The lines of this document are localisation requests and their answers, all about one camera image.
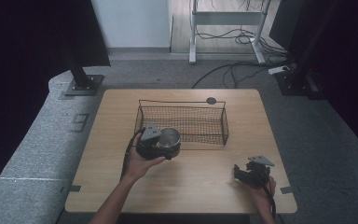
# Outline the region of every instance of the table top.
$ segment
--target table top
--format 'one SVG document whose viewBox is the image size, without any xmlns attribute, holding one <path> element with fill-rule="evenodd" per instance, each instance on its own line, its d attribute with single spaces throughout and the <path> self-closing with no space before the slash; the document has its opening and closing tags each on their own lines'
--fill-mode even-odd
<svg viewBox="0 0 358 224">
<path fill-rule="evenodd" d="M 109 90 L 104 93 L 89 140 L 73 182 L 68 212 L 96 212 L 120 179 L 124 152 L 134 133 L 139 100 L 204 102 L 213 97 L 226 102 L 229 137 L 225 146 L 181 145 L 179 155 L 152 167 L 138 180 L 123 207 L 124 213 L 255 213 L 233 166 L 245 170 L 249 157 L 272 161 L 277 182 L 277 213 L 296 211 L 269 120 L 256 90 Z"/>
</svg>

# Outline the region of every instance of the wire basket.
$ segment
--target wire basket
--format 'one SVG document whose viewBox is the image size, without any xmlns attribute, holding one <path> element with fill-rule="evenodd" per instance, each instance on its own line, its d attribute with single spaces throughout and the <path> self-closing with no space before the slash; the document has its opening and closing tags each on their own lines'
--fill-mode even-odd
<svg viewBox="0 0 358 224">
<path fill-rule="evenodd" d="M 153 123 L 173 127 L 181 142 L 225 145 L 228 140 L 226 102 L 162 102 L 140 100 L 135 132 Z"/>
</svg>

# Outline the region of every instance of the tape piece on table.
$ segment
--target tape piece on table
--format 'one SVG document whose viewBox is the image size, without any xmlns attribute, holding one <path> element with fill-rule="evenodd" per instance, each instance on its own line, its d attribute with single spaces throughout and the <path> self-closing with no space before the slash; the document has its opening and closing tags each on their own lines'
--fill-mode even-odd
<svg viewBox="0 0 358 224">
<path fill-rule="evenodd" d="M 281 188 L 281 192 L 282 194 L 293 193 L 293 188 L 292 187 Z"/>
<path fill-rule="evenodd" d="M 79 192 L 80 189 L 81 189 L 81 186 L 72 185 L 72 186 L 69 188 L 69 191 Z"/>
</svg>

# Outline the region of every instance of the wall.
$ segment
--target wall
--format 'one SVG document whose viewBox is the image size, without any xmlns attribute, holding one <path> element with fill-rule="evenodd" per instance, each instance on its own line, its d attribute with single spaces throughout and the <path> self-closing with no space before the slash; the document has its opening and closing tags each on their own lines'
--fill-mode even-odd
<svg viewBox="0 0 358 224">
<path fill-rule="evenodd" d="M 171 0 L 91 0 L 107 48 L 168 48 Z"/>
</svg>

